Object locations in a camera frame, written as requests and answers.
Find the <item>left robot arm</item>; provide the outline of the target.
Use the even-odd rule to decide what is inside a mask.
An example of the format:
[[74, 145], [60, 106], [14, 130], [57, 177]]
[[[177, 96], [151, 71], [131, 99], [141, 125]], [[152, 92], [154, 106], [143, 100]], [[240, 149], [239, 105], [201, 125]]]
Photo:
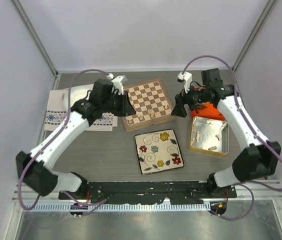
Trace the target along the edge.
[[92, 89], [72, 104], [65, 120], [41, 144], [29, 153], [19, 152], [16, 156], [19, 182], [42, 197], [53, 191], [69, 191], [75, 199], [83, 199], [87, 193], [87, 181], [83, 177], [52, 169], [63, 151], [102, 114], [127, 117], [136, 113], [123, 88], [126, 81], [124, 75], [113, 80], [96, 80]]

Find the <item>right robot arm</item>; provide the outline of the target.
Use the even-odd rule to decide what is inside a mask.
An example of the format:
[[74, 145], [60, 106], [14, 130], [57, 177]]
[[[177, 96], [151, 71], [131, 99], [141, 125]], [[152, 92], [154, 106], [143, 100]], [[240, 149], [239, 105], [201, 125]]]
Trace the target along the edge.
[[219, 69], [204, 70], [203, 84], [195, 88], [192, 74], [180, 72], [177, 81], [184, 84], [175, 96], [173, 116], [186, 117], [185, 105], [194, 110], [199, 104], [212, 103], [225, 117], [239, 143], [241, 152], [231, 167], [214, 172], [207, 179], [207, 193], [219, 197], [234, 184], [274, 174], [281, 152], [278, 142], [270, 142], [251, 120], [232, 84], [224, 84]]

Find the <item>light queen piece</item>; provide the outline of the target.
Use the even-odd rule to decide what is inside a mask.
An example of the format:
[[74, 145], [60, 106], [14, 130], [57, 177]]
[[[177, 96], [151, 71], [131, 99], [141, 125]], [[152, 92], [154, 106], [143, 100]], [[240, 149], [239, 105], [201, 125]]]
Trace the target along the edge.
[[152, 110], [151, 112], [150, 112], [150, 117], [153, 119], [153, 118], [155, 118], [155, 111], [154, 110]]

